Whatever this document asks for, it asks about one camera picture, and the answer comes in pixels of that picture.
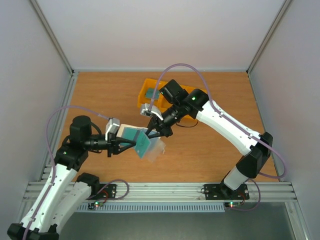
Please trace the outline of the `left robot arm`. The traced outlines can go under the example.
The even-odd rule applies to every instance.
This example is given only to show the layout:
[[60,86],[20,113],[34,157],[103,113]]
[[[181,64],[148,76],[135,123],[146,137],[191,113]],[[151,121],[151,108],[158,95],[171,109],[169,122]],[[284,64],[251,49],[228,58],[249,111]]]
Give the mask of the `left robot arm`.
[[133,147],[132,140],[118,137],[120,122],[111,118],[107,132],[92,123],[86,115],[72,120],[69,135],[57,150],[49,177],[28,213],[19,223],[12,223],[7,235],[12,240],[57,240],[69,218],[87,199],[96,199],[102,189],[98,176],[82,173],[69,193],[67,187],[79,172],[89,153],[107,151],[118,155]]

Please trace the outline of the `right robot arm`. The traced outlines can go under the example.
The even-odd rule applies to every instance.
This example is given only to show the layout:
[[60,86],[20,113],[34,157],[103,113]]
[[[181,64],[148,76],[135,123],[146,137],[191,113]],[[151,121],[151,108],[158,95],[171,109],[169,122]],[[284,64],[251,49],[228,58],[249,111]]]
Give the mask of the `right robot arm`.
[[217,189],[220,194],[232,198],[238,193],[241,184],[257,177],[271,155],[268,148],[273,143],[271,134],[260,134],[238,122],[201,89],[187,92],[172,79],[159,92],[171,106],[161,112],[148,103],[141,105],[141,115],[150,117],[148,133],[156,130],[159,136],[170,137],[173,134],[172,126],[189,115],[221,134],[242,154],[235,167],[222,179]]

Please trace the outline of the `beige card holder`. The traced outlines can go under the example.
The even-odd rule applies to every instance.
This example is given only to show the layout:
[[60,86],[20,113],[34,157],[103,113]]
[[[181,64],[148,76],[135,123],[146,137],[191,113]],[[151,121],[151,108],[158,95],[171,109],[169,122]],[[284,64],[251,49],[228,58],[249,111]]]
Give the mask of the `beige card holder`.
[[121,124],[116,136],[136,142],[133,149],[137,156],[154,162],[158,156],[165,153],[166,144],[157,136],[155,130],[146,135],[147,130],[145,127]]

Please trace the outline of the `teal green credit card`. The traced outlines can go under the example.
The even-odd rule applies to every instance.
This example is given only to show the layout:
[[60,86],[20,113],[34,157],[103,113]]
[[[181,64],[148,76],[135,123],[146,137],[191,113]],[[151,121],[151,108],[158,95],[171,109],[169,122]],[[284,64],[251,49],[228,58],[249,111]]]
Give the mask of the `teal green credit card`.
[[136,142],[136,145],[134,147],[134,150],[136,152],[136,154],[138,155],[138,157],[140,159],[142,159],[145,154],[147,153],[150,145],[151,145],[151,141],[150,139],[147,137],[147,135],[143,132],[138,130],[133,138],[133,141]]

